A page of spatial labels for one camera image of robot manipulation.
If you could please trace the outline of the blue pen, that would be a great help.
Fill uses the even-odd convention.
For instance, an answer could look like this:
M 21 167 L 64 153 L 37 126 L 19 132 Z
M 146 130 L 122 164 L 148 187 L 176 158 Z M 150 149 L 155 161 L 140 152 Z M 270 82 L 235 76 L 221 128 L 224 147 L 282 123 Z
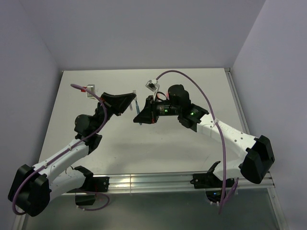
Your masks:
M 138 101 L 135 101 L 135 105 L 136 105 L 136 112 L 137 112 L 137 115 L 138 115 L 138 114 L 140 114 L 140 108 L 139 108 Z

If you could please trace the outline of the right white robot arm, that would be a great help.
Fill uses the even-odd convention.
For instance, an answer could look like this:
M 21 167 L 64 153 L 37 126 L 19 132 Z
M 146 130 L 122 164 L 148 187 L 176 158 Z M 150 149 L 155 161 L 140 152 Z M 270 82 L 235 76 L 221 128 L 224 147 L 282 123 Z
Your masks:
M 173 115 L 177 116 L 182 126 L 224 142 L 223 146 L 238 156 L 226 165 L 220 161 L 215 162 L 199 179 L 207 187 L 219 187 L 224 179 L 229 181 L 238 177 L 260 184 L 275 161 L 272 145 L 267 137 L 248 135 L 214 119 L 207 110 L 191 102 L 183 85 L 169 87 L 167 100 L 160 101 L 152 95 L 148 96 L 144 108 L 133 121 L 155 124 L 159 117 Z

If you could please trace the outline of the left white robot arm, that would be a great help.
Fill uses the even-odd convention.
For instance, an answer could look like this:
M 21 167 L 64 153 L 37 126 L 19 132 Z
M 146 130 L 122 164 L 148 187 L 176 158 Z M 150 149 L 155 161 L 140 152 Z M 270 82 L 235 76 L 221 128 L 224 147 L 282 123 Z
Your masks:
M 94 174 L 82 166 L 62 175 L 76 161 L 91 154 L 100 144 L 99 131 L 112 115 L 120 116 L 136 97 L 135 93 L 98 97 L 94 115 L 75 119 L 75 138 L 62 150 L 33 166 L 21 166 L 15 175 L 8 199 L 16 215 L 40 214 L 54 198 L 68 191 L 95 194 Z

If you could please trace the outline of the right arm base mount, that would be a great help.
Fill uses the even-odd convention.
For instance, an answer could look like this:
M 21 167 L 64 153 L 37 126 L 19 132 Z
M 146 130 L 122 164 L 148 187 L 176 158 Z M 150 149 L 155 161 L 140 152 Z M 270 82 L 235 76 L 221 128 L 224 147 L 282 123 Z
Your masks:
M 217 206 L 221 205 L 223 181 L 218 179 L 213 172 L 219 163 L 220 161 L 216 161 L 206 173 L 194 173 L 190 181 L 195 189 L 217 188 L 217 190 L 206 191 L 208 202 Z

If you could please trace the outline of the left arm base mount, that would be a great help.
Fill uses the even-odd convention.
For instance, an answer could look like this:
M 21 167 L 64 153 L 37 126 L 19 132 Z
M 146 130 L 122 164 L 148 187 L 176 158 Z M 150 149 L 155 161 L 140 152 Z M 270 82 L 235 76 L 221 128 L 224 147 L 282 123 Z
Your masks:
M 94 176 L 86 179 L 82 187 L 71 189 L 67 193 L 75 194 L 75 204 L 82 211 L 98 211 L 106 208 L 110 203 L 110 197 L 105 194 L 108 191 L 109 179 L 107 176 Z M 101 207 L 87 207 L 92 206 L 99 198 L 105 201 Z

